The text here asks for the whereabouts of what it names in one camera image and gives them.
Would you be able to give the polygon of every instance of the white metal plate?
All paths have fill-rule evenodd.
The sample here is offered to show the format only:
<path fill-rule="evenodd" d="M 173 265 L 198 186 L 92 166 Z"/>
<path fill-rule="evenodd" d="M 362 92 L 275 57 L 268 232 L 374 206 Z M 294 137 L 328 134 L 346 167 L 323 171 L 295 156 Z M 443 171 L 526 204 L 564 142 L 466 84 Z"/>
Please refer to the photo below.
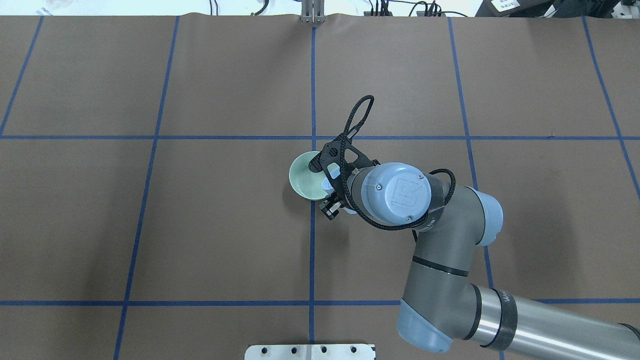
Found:
<path fill-rule="evenodd" d="M 246 349 L 244 360 L 375 360 L 376 346 L 368 344 L 333 345 L 254 345 Z"/>

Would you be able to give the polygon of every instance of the black rubber ring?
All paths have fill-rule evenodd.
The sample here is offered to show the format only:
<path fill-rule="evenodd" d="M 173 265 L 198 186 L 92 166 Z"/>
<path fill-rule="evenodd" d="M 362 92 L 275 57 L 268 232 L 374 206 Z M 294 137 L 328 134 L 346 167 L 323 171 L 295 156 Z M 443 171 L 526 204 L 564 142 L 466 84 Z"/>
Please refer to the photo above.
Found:
<path fill-rule="evenodd" d="M 480 325 L 480 317 L 482 316 L 482 295 L 480 295 L 480 289 L 476 285 L 470 284 L 474 287 L 474 291 L 476 292 L 476 318 L 474 319 L 474 324 L 471 326 L 471 331 L 469 331 L 469 335 L 467 335 L 463 340 L 469 340 L 473 338 L 478 330 L 478 326 Z"/>
<path fill-rule="evenodd" d="M 636 329 L 635 327 L 627 324 L 627 323 L 619 323 L 620 325 L 628 328 L 629 330 L 633 331 L 634 334 L 638 337 L 638 340 L 640 340 L 640 331 L 638 329 Z"/>
<path fill-rule="evenodd" d="M 493 340 L 487 345 L 480 345 L 496 351 L 505 351 L 511 345 L 518 327 L 518 307 L 516 300 L 506 291 L 492 289 L 500 298 L 500 325 Z"/>
<path fill-rule="evenodd" d="M 456 269 L 456 268 L 450 268 L 448 266 L 440 265 L 438 263 L 434 263 L 434 262 L 429 261 L 429 260 L 418 258 L 416 255 L 413 256 L 413 262 L 414 263 L 418 263 L 418 264 L 423 265 L 423 266 L 426 266 L 426 267 L 429 267 L 429 268 L 433 268 L 435 270 L 444 271 L 444 272 L 447 272 L 447 273 L 452 274 L 452 275 L 458 275 L 458 276 L 464 276 L 464 277 L 469 276 L 469 272 L 468 271 L 464 271 L 464 270 L 460 270 L 460 269 Z"/>

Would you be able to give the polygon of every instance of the white label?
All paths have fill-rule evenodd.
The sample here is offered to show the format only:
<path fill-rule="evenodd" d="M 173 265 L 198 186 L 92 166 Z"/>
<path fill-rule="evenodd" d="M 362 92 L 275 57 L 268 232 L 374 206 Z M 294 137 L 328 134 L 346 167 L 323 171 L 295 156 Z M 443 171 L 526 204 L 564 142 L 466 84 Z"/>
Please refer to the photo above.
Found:
<path fill-rule="evenodd" d="M 498 12 L 505 12 L 520 6 L 517 0 L 491 0 L 491 4 L 495 6 Z"/>

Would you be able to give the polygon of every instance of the blue cap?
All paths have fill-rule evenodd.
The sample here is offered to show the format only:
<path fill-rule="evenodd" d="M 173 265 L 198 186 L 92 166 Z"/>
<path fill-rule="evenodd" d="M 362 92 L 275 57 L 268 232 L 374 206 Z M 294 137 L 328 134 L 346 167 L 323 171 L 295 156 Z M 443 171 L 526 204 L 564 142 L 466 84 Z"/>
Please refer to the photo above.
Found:
<path fill-rule="evenodd" d="M 430 352 L 447 352 L 453 343 L 452 338 L 431 325 L 404 300 L 400 300 L 397 330 L 406 342 Z"/>
<path fill-rule="evenodd" d="M 500 203 L 495 197 L 481 193 L 469 186 L 467 186 L 467 188 L 470 188 L 476 193 L 484 211 L 484 235 L 476 246 L 487 246 L 495 241 L 495 237 L 498 236 L 498 233 L 502 230 L 502 223 L 504 222 L 502 206 L 500 206 Z"/>
<path fill-rule="evenodd" d="M 378 221 L 404 225 L 429 209 L 431 186 L 417 168 L 403 163 L 374 167 L 362 183 L 362 204 Z"/>

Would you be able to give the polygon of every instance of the white bracket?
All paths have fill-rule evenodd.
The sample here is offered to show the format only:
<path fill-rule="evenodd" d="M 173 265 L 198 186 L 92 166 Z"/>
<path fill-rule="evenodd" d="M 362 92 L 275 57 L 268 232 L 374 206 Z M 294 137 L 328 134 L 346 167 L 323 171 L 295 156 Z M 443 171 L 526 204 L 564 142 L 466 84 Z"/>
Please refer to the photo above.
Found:
<path fill-rule="evenodd" d="M 254 345 L 246 349 L 244 360 L 376 360 L 376 346 L 334 345 Z"/>
<path fill-rule="evenodd" d="M 300 20 L 304 23 L 322 24 L 324 16 L 324 0 L 302 0 L 302 15 Z"/>

